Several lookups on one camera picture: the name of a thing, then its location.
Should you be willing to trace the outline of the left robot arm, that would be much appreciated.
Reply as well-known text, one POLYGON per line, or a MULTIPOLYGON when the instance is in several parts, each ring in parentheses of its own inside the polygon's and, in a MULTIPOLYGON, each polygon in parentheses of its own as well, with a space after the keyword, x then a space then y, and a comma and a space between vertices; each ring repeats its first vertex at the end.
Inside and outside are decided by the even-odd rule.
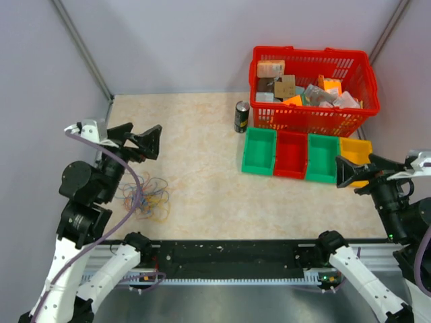
POLYGON ((135 267, 155 264, 151 240, 139 232, 127 234, 111 258, 87 282, 82 282, 94 248, 115 231, 105 227, 112 201, 125 172, 132 175, 135 196, 125 215, 128 219, 141 202, 141 182, 129 162, 158 158, 162 126, 142 134, 128 122, 107 128, 103 120, 85 119, 65 129, 65 134, 100 152, 96 165, 84 161, 69 164, 62 173, 59 194, 67 198, 56 231, 55 253, 44 287, 35 306, 20 322, 92 322, 102 302, 135 267))

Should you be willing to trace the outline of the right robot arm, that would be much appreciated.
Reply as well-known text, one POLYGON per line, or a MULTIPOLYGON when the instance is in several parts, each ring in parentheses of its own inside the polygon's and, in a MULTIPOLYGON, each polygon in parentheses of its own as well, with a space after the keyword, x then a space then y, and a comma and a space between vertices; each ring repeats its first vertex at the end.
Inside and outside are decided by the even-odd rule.
POLYGON ((353 182, 355 189, 372 197, 388 239, 401 244, 393 257, 401 269, 411 303, 396 296, 360 260, 337 231, 325 231, 317 239, 314 258, 322 266, 336 268, 370 306, 379 322, 430 321, 430 199, 410 203, 414 178, 430 175, 430 151, 412 150, 403 163, 376 154, 358 165, 338 155, 338 188, 353 182))

